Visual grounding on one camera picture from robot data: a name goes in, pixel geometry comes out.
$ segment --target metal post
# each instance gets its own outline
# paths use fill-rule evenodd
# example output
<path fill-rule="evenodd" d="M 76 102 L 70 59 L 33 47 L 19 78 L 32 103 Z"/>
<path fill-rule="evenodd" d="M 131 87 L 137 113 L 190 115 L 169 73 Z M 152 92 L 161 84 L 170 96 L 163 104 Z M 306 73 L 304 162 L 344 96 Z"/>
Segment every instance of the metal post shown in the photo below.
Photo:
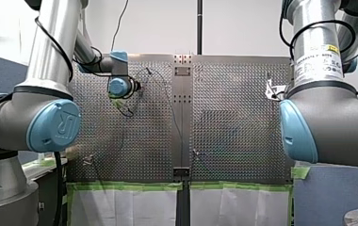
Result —
<path fill-rule="evenodd" d="M 77 27 L 84 0 L 43 0 L 39 21 L 61 45 L 69 59 L 73 56 Z M 38 27 L 26 79 L 17 87 L 35 87 L 70 92 L 69 69 L 53 42 Z"/>
<path fill-rule="evenodd" d="M 203 0 L 197 1 L 197 55 L 203 54 Z"/>
<path fill-rule="evenodd" d="M 341 59 L 343 61 L 348 61 L 353 58 L 358 51 L 358 17 L 351 16 L 347 13 L 344 13 L 342 21 L 346 22 L 347 24 L 351 25 L 356 33 L 356 40 L 355 43 L 351 46 L 350 49 L 341 53 Z M 338 40 L 340 42 L 340 49 L 346 48 L 351 42 L 351 33 L 349 30 L 341 26 L 338 30 Z"/>

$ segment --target blue joint cap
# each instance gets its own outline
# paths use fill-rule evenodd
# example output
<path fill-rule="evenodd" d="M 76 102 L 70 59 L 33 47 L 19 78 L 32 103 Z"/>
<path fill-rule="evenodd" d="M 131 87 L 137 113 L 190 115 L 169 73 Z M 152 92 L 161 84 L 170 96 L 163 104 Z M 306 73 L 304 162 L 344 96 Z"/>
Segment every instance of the blue joint cap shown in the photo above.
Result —
<path fill-rule="evenodd" d="M 317 163 L 317 146 L 301 112 L 293 102 L 284 100 L 280 113 L 285 153 L 294 160 Z"/>
<path fill-rule="evenodd" d="M 123 97 L 130 91 L 128 83 L 120 77 L 111 79 L 108 86 L 108 92 L 116 97 Z"/>
<path fill-rule="evenodd" d="M 128 61 L 128 54 L 124 51 L 113 51 L 109 54 L 110 57 L 113 57 L 115 59 L 118 59 L 123 62 Z"/>
<path fill-rule="evenodd" d="M 355 58 L 350 63 L 349 69 L 346 71 L 346 73 L 354 73 L 356 71 L 356 68 L 358 67 L 358 58 Z"/>
<path fill-rule="evenodd" d="M 62 152 L 79 133 L 79 107 L 70 100 L 56 100 L 42 108 L 26 133 L 29 149 L 36 153 Z"/>

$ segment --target screw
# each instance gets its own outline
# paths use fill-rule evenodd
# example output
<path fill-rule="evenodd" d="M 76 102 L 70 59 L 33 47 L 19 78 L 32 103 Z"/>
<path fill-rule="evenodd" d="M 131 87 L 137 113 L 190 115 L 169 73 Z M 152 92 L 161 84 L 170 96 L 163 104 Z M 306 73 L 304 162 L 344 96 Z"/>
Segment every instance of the screw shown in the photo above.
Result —
<path fill-rule="evenodd" d="M 38 203 L 38 213 L 44 211 L 44 202 L 39 202 Z"/>

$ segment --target white paper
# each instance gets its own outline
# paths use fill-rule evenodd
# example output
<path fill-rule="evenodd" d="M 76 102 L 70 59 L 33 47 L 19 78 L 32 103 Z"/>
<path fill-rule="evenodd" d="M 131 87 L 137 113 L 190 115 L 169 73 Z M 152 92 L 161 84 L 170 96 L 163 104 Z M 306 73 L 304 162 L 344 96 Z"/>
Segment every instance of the white paper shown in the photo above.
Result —
<path fill-rule="evenodd" d="M 190 198 L 191 225 L 219 225 L 221 189 L 191 190 Z"/>
<path fill-rule="evenodd" d="M 134 192 L 134 226 L 175 226 L 176 191 Z"/>
<path fill-rule="evenodd" d="M 0 38 L 0 57 L 11 61 L 20 61 L 20 40 Z"/>
<path fill-rule="evenodd" d="M 75 191 L 72 226 L 175 226 L 176 191 Z"/>
<path fill-rule="evenodd" d="M 289 192 L 191 190 L 191 225 L 285 226 Z"/>

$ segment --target metal bracket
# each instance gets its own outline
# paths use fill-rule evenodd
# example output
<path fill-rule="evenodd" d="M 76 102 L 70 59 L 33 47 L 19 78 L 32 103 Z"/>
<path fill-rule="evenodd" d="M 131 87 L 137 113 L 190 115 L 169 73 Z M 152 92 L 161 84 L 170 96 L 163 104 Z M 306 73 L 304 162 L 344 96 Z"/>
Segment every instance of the metal bracket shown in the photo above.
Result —
<path fill-rule="evenodd" d="M 190 71 L 189 67 L 175 67 L 175 76 L 190 76 Z"/>
<path fill-rule="evenodd" d="M 173 178 L 179 179 L 189 176 L 190 176 L 190 168 L 173 168 Z"/>
<path fill-rule="evenodd" d="M 268 99 L 273 101 L 280 101 L 284 98 L 280 98 L 279 96 L 283 96 L 285 94 L 286 86 L 272 86 L 272 79 L 268 79 L 267 81 L 267 90 L 265 91 L 265 95 Z"/>

